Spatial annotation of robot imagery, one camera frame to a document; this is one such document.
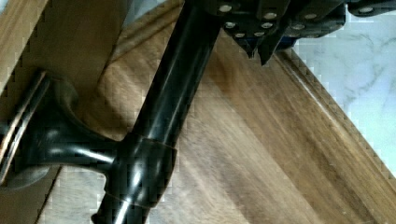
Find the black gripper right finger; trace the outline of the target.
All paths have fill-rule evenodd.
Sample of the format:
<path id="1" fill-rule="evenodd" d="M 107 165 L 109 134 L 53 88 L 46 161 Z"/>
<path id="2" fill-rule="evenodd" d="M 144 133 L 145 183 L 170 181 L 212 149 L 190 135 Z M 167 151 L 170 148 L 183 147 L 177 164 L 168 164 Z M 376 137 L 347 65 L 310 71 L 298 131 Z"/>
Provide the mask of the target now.
<path id="1" fill-rule="evenodd" d="M 344 0 L 263 0 L 262 15 L 276 12 L 275 27 L 258 46 L 261 64 L 291 48 L 300 38 L 318 38 L 340 29 L 346 22 Z"/>

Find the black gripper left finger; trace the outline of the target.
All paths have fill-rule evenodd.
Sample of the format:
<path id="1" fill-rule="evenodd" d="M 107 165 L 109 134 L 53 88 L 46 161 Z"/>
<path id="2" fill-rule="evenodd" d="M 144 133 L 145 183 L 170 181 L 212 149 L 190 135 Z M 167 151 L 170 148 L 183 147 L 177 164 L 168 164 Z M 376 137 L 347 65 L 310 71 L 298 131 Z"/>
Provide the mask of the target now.
<path id="1" fill-rule="evenodd" d="M 249 58 L 254 56 L 265 34 L 257 18 L 259 6 L 260 0 L 199 0 L 199 7 L 221 20 L 226 34 Z"/>

